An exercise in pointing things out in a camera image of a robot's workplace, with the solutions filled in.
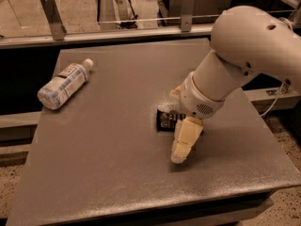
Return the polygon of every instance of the floor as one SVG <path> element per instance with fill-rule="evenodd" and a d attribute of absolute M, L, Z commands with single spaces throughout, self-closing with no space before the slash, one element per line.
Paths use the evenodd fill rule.
<path fill-rule="evenodd" d="M 138 14 L 137 28 L 157 27 L 157 0 L 131 0 Z M 95 0 L 56 0 L 68 33 L 97 32 Z M 39 0 L 0 0 L 0 35 L 23 37 L 50 35 Z M 285 112 L 273 113 L 266 123 L 280 146 L 301 170 L 301 143 L 288 126 Z M 0 143 L 0 218 L 7 218 L 30 145 L 28 141 Z M 274 206 L 240 225 L 301 225 L 301 188 L 280 190 L 272 196 Z"/>

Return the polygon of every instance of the table surface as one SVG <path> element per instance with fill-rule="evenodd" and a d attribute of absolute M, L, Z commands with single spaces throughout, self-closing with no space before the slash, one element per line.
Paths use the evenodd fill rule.
<path fill-rule="evenodd" d="M 87 57 L 89 82 L 43 109 L 8 225 L 111 217 L 301 185 L 301 176 L 244 93 L 235 90 L 182 165 L 156 129 L 168 100 L 210 50 L 205 39 L 63 50 L 60 71 Z"/>

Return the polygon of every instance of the bottle label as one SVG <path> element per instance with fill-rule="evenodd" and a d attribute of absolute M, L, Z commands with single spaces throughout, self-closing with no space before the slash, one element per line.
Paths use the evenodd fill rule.
<path fill-rule="evenodd" d="M 65 91 L 70 97 L 85 83 L 85 77 L 82 73 L 78 74 L 69 84 L 65 87 Z"/>
<path fill-rule="evenodd" d="M 45 88 L 51 91 L 56 91 L 62 85 L 62 83 L 64 83 L 64 81 L 65 79 L 61 77 L 55 77 L 47 85 L 45 85 Z"/>
<path fill-rule="evenodd" d="M 66 92 L 64 90 L 61 90 L 57 94 L 57 99 L 59 101 L 59 104 L 63 105 L 68 100 L 68 95 L 66 94 Z"/>
<path fill-rule="evenodd" d="M 75 72 L 77 69 L 76 64 L 71 64 L 70 66 L 68 66 L 66 69 L 64 69 L 59 75 L 57 75 L 58 77 L 61 78 L 67 78 L 70 74 L 72 74 L 73 72 Z"/>

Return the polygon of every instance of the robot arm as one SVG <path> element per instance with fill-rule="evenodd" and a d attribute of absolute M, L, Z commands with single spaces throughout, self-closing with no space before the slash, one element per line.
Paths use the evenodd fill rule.
<path fill-rule="evenodd" d="M 259 73 L 301 89 L 299 36 L 258 8 L 241 6 L 224 11 L 214 24 L 211 45 L 213 50 L 178 91 L 180 109 L 188 118 L 176 127 L 171 155 L 174 163 L 189 155 L 191 143 L 202 130 L 201 120 L 211 117 L 233 90 Z"/>

